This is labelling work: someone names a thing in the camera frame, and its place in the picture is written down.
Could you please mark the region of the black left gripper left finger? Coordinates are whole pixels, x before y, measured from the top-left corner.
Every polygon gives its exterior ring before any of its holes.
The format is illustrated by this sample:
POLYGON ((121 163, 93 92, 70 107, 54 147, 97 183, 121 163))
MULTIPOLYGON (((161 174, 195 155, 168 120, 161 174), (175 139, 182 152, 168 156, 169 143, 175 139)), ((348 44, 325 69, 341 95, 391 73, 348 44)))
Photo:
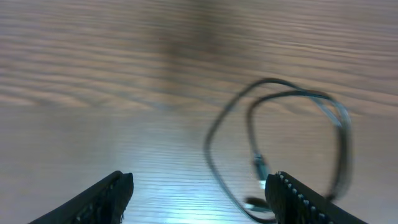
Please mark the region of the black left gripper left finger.
POLYGON ((117 170, 30 224, 121 224, 133 191, 133 175, 117 170))

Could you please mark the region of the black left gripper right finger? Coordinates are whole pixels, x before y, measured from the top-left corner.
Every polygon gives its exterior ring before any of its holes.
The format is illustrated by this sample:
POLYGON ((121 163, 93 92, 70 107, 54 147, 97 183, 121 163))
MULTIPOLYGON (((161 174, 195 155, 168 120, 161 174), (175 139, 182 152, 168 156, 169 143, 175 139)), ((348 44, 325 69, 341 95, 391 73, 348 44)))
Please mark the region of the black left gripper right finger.
POLYGON ((286 172, 268 175, 265 196, 280 224, 366 224, 286 172))

